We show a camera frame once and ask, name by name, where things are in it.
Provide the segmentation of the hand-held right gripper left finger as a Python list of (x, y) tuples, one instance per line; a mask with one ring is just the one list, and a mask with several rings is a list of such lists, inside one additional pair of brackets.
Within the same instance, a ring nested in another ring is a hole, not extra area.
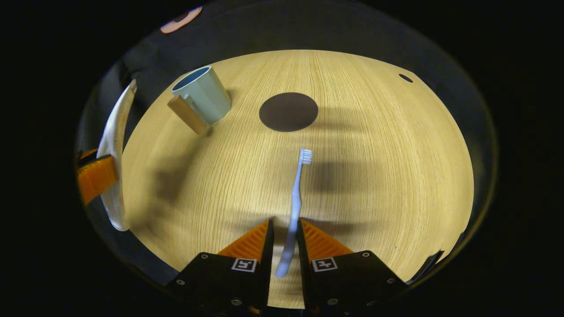
[(260, 314), (268, 303), (273, 246), (269, 219), (217, 253), (196, 255), (167, 291), (197, 314)]

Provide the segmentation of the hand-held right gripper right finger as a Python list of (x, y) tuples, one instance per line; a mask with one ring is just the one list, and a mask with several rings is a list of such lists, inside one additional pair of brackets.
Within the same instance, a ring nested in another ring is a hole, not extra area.
[(312, 313), (374, 313), (409, 289), (372, 251), (352, 251), (303, 218), (297, 242), (304, 304)]

